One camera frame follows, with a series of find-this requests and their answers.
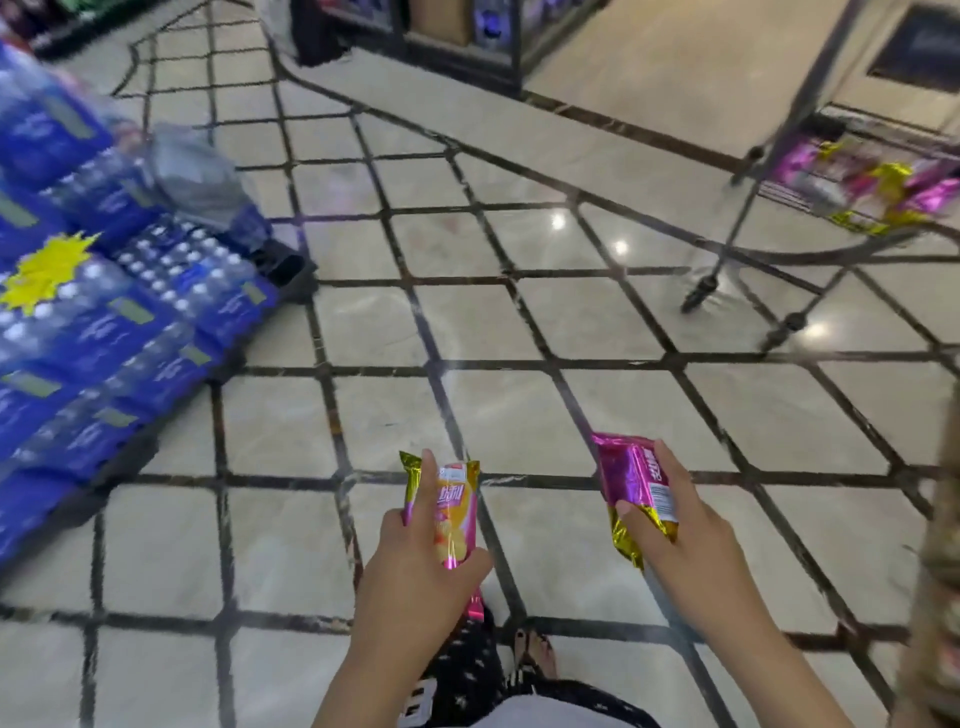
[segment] black patterned pants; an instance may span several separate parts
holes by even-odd
[[[645,711],[576,680],[550,680],[532,660],[507,677],[496,653],[492,619],[466,619],[427,667],[397,728],[466,728],[517,695],[579,705],[633,728],[659,728]]]

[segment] chip bag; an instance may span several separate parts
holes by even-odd
[[[403,500],[403,522],[410,522],[420,489],[422,461],[409,452],[400,453],[400,462],[407,472],[407,490]],[[435,513],[434,547],[437,558],[447,569],[456,569],[476,547],[477,487],[480,463],[451,463],[440,468],[440,495]],[[470,598],[467,616],[483,619],[483,599],[479,590]]]
[[[626,500],[643,511],[671,541],[677,539],[677,516],[666,473],[654,453],[654,441],[645,437],[593,433],[600,455],[600,481],[607,509],[613,545],[635,567],[643,571],[643,553],[627,533],[616,513],[616,503]]]

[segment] floor tile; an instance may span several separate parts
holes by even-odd
[[[573,637],[554,637],[551,642],[562,677],[610,692],[647,711],[659,725],[716,725],[683,658],[672,647]]]
[[[330,477],[337,469],[315,379],[231,379],[224,387],[224,427],[232,473]]]
[[[279,170],[245,172],[245,179],[253,184],[256,203],[268,218],[293,217],[290,205],[290,184],[287,176]]]
[[[611,279],[523,279],[516,287],[564,359],[659,359],[663,347]]]
[[[717,659],[712,650],[705,644],[698,644],[697,652],[700,653],[700,659],[703,660],[710,679],[720,693],[720,697],[723,698],[724,705],[727,706],[736,728],[761,728],[754,714],[754,709],[750,707],[746,696],[737,687],[731,675],[720,664],[720,660]]]
[[[213,96],[217,121],[276,119],[274,89],[270,84],[215,88]]]
[[[216,85],[259,84],[273,78],[274,69],[266,51],[218,53],[213,57],[213,83]]]
[[[62,531],[40,553],[25,561],[0,591],[0,602],[42,611],[88,612],[93,521]],[[0,651],[3,639],[0,638]]]
[[[210,96],[206,91],[173,91],[150,97],[150,125],[165,122],[201,127],[210,123]]]
[[[346,635],[241,629],[230,644],[237,728],[306,728],[348,647]]]
[[[726,277],[690,313],[680,306],[696,284],[692,276],[630,276],[630,284],[681,352],[758,352],[773,328]]]
[[[321,279],[400,277],[379,220],[306,223],[306,244]]]
[[[287,160],[276,123],[232,124],[216,129],[217,149],[238,167],[280,165]]]
[[[500,245],[519,270],[607,267],[580,226],[561,207],[485,214]]]
[[[887,681],[887,685],[894,688],[897,685],[897,673],[900,669],[900,659],[903,657],[905,645],[900,643],[873,643],[870,645],[870,659]]]
[[[960,318],[954,315],[960,266],[902,263],[863,269],[940,341],[960,343]]]
[[[428,136],[411,132],[398,124],[368,113],[357,117],[364,139],[375,157],[386,155],[417,155],[442,152],[446,147]]]
[[[241,609],[353,616],[353,566],[332,493],[231,488],[229,508]]]
[[[101,628],[97,726],[215,728],[217,700],[212,638]]]
[[[57,624],[0,624],[4,728],[78,725],[84,633]]]
[[[777,627],[785,632],[832,634],[837,617],[756,498],[733,485],[702,485],[705,503],[736,531],[750,572]]]
[[[113,99],[114,108],[123,116],[135,122],[138,127],[143,126],[143,111],[146,106],[145,96],[130,96],[123,99]]]
[[[294,116],[325,116],[344,114],[349,111],[346,104],[334,101],[317,91],[311,91],[290,81],[281,81],[278,84],[280,104],[288,118]]]
[[[858,619],[906,621],[926,519],[903,493],[787,485],[767,492]]]
[[[154,73],[155,91],[204,88],[210,83],[206,59],[157,61]]]
[[[360,545],[360,555],[366,564],[376,552],[380,541],[380,524],[383,514],[392,508],[399,508],[403,504],[404,487],[400,485],[371,485],[358,483],[350,489],[350,513],[353,516],[353,526],[356,530],[357,541]],[[486,548],[487,541],[483,531],[477,527],[477,545]],[[484,602],[493,612],[493,620],[502,625],[510,616],[507,598],[503,595],[500,580],[496,572],[492,571],[480,585]]]
[[[597,233],[611,258],[620,265],[691,265],[691,260],[699,255],[696,248],[683,240],[600,207],[581,205],[580,214]]]
[[[220,25],[213,29],[213,47],[218,53],[266,48],[267,38],[259,23]]]
[[[223,608],[213,493],[121,486],[106,511],[104,604],[115,612],[212,619]]]
[[[736,468],[669,372],[564,370],[590,426],[662,439],[692,471]]]
[[[363,150],[345,116],[287,121],[294,159],[360,159]]]
[[[440,462],[456,460],[426,378],[340,376],[336,385],[344,439],[355,469],[402,472],[401,450],[430,448]]]
[[[328,288],[315,302],[331,364],[415,367],[426,362],[402,288]]]
[[[592,475],[587,445],[549,375],[447,372],[444,389],[485,473]]]
[[[294,184],[307,215],[373,215],[380,199],[366,164],[298,164]]]
[[[540,358],[504,286],[418,286],[417,296],[442,358]]]
[[[458,166],[481,203],[561,203],[563,192],[534,182],[483,159],[459,154]]]
[[[160,432],[160,449],[143,473],[214,475],[213,410],[204,387]]]
[[[247,363],[252,367],[316,366],[306,308],[288,303],[275,311],[247,347]]]
[[[824,362],[823,370],[906,462],[936,465],[956,379],[939,364]]]
[[[241,20],[256,20],[256,11],[252,7],[231,2],[214,0],[210,3],[210,18],[213,23],[235,23]]]
[[[378,159],[374,166],[391,207],[467,204],[467,196],[446,159]]]
[[[171,23],[167,30],[176,30],[179,28],[196,28],[200,25],[206,25],[206,6],[197,8],[188,12],[175,23]]]
[[[764,471],[886,473],[813,376],[792,364],[691,364],[686,374],[747,459]]]
[[[397,215],[391,221],[407,268],[419,278],[499,276],[500,263],[470,212]]]
[[[156,57],[175,59],[181,56],[205,56],[210,52],[206,28],[188,31],[166,31],[156,35]]]
[[[666,624],[643,575],[613,548],[598,491],[491,487],[483,498],[527,614]]]
[[[805,657],[856,728],[886,724],[883,703],[850,655],[808,652]]]
[[[809,273],[817,269],[806,270]],[[759,271],[743,269],[740,275],[780,319],[802,310],[813,298],[809,291]],[[926,349],[924,339],[854,276],[841,280],[817,304],[807,317],[806,328],[791,341],[812,351],[922,352]]]

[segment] barcode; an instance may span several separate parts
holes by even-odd
[[[669,486],[650,484],[650,495],[654,497],[654,509],[661,521],[677,522],[677,516],[673,512],[673,495],[670,493]]]

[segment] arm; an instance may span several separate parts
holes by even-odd
[[[620,519],[674,606],[713,649],[766,728],[852,728],[804,655],[763,603],[729,523],[706,505],[663,442],[657,457],[679,516],[675,544],[630,503]]]
[[[396,728],[403,704],[493,568],[476,548],[447,570],[434,548],[437,462],[423,451],[410,524],[389,511],[357,591],[350,647],[313,728]]]

